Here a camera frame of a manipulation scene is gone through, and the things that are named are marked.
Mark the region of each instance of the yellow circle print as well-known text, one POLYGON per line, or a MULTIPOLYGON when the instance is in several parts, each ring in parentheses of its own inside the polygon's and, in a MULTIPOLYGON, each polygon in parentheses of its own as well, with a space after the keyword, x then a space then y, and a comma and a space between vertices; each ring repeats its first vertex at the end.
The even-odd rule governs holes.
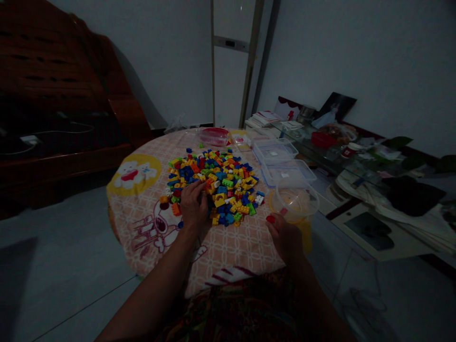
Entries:
POLYGON ((116 195, 138 195, 155 184, 162 172, 157 158, 145 154, 126 157, 107 186, 116 195))

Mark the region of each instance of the picture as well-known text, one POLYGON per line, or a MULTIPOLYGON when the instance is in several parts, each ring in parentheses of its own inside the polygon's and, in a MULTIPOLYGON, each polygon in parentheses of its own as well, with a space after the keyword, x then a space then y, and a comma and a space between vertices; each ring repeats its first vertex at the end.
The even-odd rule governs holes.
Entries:
POLYGON ((331 113, 332 116, 335 115, 335 119, 338 122, 341 122, 353 107, 355 102, 355 98, 341 95, 339 93, 332 93, 320 111, 318 113, 314 113, 314 121, 325 114, 331 113))

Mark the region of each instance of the red bowl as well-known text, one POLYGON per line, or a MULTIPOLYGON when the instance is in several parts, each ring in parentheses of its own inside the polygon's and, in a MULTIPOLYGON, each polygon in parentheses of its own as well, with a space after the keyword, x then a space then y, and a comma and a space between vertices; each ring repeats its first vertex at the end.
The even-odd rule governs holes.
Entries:
POLYGON ((333 137, 330 135, 327 135, 322 132, 313 132, 312 133, 312 138, 310 141, 314 144, 317 145, 318 147, 322 147, 324 149, 328 149, 333 145, 337 144, 337 140, 335 140, 333 137))

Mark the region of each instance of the white wall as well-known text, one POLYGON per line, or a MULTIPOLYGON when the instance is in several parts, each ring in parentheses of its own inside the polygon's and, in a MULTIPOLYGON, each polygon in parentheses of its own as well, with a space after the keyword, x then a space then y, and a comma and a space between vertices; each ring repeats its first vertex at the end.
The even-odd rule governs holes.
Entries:
POLYGON ((50 0, 108 36, 148 121, 213 122, 209 0, 50 0))
POLYGON ((346 121, 456 153, 456 3, 282 0, 258 110, 333 91, 358 99, 346 121))

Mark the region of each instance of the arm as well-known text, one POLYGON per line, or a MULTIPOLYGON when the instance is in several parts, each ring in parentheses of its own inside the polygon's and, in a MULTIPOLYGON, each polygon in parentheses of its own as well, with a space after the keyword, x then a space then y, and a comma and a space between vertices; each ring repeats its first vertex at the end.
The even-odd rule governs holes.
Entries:
POLYGON ((205 183, 198 181, 184 188, 180 206, 184 228, 95 341, 138 338, 159 328, 182 287, 198 233, 207 218, 207 197, 202 192, 204 187, 205 183))
POLYGON ((318 284, 303 253, 301 231, 287 223, 283 216, 272 215, 275 223, 267 222, 266 225, 277 252, 291 272, 298 306, 308 331, 321 341, 356 341, 318 284))

